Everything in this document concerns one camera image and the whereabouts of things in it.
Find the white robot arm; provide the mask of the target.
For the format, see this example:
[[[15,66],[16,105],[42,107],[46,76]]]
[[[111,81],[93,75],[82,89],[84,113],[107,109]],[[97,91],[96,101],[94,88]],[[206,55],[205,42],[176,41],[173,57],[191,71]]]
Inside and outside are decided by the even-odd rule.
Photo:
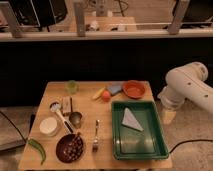
[[[166,74],[166,86],[158,94],[164,124],[172,122],[186,99],[213,114],[213,87],[205,83],[207,78],[208,69],[201,62],[173,68]]]

